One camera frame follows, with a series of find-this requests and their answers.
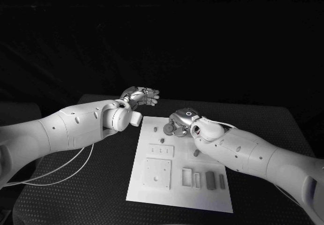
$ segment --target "black curtain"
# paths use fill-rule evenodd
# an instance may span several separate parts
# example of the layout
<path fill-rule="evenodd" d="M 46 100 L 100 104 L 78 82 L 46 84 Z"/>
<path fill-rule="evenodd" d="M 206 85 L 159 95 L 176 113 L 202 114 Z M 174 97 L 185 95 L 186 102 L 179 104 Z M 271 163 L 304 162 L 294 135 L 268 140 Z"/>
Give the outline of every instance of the black curtain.
<path fill-rule="evenodd" d="M 284 106 L 303 125 L 324 111 L 323 21 L 323 4 L 287 1 L 3 5 L 0 101 L 46 116 L 87 93 L 144 86 Z"/>

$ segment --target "robotic hand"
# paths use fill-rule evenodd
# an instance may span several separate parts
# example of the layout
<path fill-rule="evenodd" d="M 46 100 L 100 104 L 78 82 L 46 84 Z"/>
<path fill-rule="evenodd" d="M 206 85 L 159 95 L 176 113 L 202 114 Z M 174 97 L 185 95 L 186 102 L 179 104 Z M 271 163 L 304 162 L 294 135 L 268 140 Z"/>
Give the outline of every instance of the robotic hand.
<path fill-rule="evenodd" d="M 157 90 L 131 87 L 121 99 L 74 105 L 41 120 L 0 127 L 0 189 L 38 158 L 89 146 L 128 124 L 138 126 L 141 114 L 134 110 L 138 105 L 154 105 L 157 94 Z"/>
<path fill-rule="evenodd" d="M 324 160 L 288 151 L 235 126 L 200 117 L 196 110 L 177 110 L 164 133 L 190 136 L 202 153 L 229 169 L 261 177 L 295 199 L 317 225 L 324 225 Z"/>

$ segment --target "textured tabletop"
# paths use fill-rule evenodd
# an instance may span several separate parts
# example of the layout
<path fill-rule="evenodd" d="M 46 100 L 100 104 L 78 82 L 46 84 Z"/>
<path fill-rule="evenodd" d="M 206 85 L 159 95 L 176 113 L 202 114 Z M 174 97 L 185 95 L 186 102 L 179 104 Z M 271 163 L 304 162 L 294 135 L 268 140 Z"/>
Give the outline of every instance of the textured tabletop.
<path fill-rule="evenodd" d="M 79 104 L 107 99 L 118 97 L 84 95 Z M 156 106 L 140 106 L 137 111 L 144 116 L 169 117 L 185 107 L 252 132 L 278 147 L 314 156 L 293 115 L 282 107 L 160 99 Z M 88 164 L 71 179 L 51 186 L 25 187 L 13 209 L 15 224 L 313 225 L 303 208 L 268 181 L 229 169 L 233 214 L 125 201 L 140 131 L 140 127 L 130 125 L 125 131 L 100 141 Z M 84 164 L 89 149 L 35 183 L 52 183 L 68 177 Z M 48 155 L 33 177 L 56 169 L 78 151 Z"/>

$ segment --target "white board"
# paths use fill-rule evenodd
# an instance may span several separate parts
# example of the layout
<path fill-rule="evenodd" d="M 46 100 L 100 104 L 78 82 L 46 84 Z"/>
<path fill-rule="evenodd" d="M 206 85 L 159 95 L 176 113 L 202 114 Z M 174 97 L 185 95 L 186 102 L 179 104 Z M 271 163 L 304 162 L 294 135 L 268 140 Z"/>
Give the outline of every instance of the white board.
<path fill-rule="evenodd" d="M 144 117 L 140 131 L 137 154 L 134 159 L 127 201 L 179 206 L 193 209 L 212 210 L 233 213 L 228 187 L 225 166 L 208 156 L 199 154 L 197 159 L 189 156 L 195 152 L 193 138 L 167 136 L 163 127 L 169 118 Z M 149 145 L 173 146 L 173 158 L 154 157 L 149 154 Z M 146 187 L 146 160 L 147 158 L 164 159 L 172 162 L 170 189 Z M 192 169 L 193 187 L 183 187 L 183 168 Z M 216 175 L 216 190 L 206 189 L 206 172 Z M 195 188 L 195 173 L 200 174 L 200 189 Z M 225 189 L 221 189 L 219 175 L 225 176 Z"/>

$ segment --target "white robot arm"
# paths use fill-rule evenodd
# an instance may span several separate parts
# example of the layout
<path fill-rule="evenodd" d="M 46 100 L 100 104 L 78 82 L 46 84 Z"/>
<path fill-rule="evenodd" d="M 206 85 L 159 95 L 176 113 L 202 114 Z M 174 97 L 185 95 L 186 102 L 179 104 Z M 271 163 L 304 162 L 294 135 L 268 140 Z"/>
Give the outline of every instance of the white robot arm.
<path fill-rule="evenodd" d="M 229 124 L 185 108 L 170 115 L 167 135 L 192 136 L 197 149 L 229 169 L 258 176 L 294 197 L 317 225 L 324 225 L 324 160 L 268 143 Z"/>
<path fill-rule="evenodd" d="M 0 127 L 0 189 L 38 158 L 89 146 L 128 124 L 138 126 L 137 105 L 154 105 L 157 99 L 157 90 L 131 87 L 117 100 L 74 105 L 41 120 Z"/>

